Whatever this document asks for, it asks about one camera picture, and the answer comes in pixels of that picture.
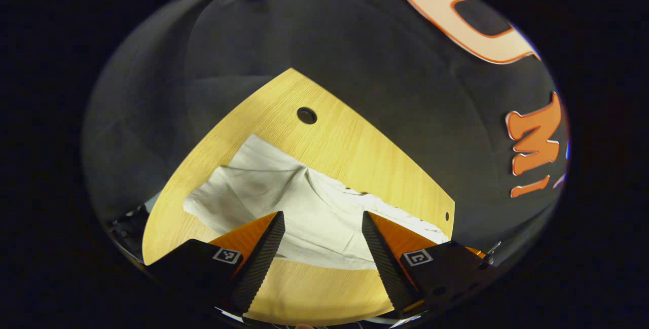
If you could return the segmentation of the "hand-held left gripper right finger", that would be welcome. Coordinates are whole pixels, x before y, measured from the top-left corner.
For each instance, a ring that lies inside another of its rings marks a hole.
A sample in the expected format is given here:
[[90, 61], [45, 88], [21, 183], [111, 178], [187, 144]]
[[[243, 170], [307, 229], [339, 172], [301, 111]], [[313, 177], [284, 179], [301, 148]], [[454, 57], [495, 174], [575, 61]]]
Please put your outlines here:
[[363, 213], [362, 233], [400, 319], [440, 315], [500, 276], [479, 250], [452, 240], [436, 244], [369, 211]]

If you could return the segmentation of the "white jeans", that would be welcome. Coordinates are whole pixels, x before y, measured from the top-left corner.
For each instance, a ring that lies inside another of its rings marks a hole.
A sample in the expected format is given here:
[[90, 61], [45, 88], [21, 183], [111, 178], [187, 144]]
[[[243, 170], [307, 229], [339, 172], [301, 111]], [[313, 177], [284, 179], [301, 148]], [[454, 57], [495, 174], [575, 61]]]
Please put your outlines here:
[[220, 236], [282, 211], [285, 233], [279, 259], [328, 269], [376, 269], [362, 233], [364, 211], [434, 243], [448, 241], [435, 225], [375, 195], [346, 188], [256, 135], [248, 137], [229, 165], [217, 167], [192, 191], [183, 208]]

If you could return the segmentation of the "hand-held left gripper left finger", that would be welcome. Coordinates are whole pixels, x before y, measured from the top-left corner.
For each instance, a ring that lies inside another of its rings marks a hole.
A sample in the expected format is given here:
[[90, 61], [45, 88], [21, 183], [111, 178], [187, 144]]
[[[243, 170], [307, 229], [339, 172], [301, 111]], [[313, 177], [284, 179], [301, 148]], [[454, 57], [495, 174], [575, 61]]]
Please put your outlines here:
[[195, 304], [241, 315], [257, 296], [284, 233], [283, 212], [274, 212], [209, 243], [188, 239], [149, 264], [147, 271]]

